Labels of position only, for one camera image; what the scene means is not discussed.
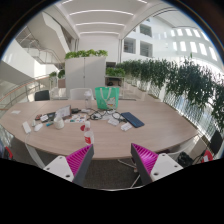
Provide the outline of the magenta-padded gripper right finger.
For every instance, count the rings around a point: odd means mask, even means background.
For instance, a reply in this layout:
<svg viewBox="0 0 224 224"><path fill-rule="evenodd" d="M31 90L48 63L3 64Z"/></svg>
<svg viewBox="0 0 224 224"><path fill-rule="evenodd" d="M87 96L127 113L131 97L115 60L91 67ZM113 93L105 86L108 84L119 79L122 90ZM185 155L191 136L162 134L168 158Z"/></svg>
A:
<svg viewBox="0 0 224 224"><path fill-rule="evenodd" d="M159 180L182 169L168 154L155 152L132 143L131 154L143 185Z"/></svg>

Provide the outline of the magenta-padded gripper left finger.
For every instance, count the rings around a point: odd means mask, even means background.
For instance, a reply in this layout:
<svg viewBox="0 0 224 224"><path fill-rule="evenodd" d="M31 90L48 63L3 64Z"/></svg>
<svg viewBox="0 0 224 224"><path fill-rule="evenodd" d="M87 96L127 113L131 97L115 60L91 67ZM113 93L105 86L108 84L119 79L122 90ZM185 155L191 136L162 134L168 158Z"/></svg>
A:
<svg viewBox="0 0 224 224"><path fill-rule="evenodd" d="M93 145L86 145L68 156L56 157L44 170L82 186L93 155Z"/></svg>

